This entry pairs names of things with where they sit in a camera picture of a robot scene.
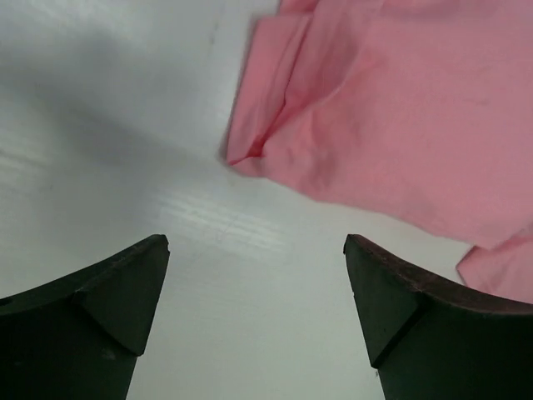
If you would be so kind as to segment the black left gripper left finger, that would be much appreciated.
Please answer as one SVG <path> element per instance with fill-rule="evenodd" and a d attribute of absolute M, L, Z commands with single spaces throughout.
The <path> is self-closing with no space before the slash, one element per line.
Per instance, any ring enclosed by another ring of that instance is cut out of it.
<path fill-rule="evenodd" d="M 1 300 L 3 399 L 124 399 L 146 350 L 170 251 L 151 235 Z"/>

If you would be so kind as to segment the pink t-shirt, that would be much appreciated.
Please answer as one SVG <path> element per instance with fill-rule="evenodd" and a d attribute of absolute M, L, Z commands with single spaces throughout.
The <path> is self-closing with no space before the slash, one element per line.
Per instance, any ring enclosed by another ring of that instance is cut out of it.
<path fill-rule="evenodd" d="M 469 243 L 476 290 L 532 299 L 532 3 L 283 1 L 258 20 L 227 162 Z"/>

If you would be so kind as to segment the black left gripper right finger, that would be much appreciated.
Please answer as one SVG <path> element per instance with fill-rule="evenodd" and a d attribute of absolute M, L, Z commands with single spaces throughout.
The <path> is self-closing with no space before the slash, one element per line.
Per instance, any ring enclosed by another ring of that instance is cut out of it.
<path fill-rule="evenodd" d="M 530 399 L 532 306 L 470 289 L 347 236 L 351 289 L 387 399 Z"/>

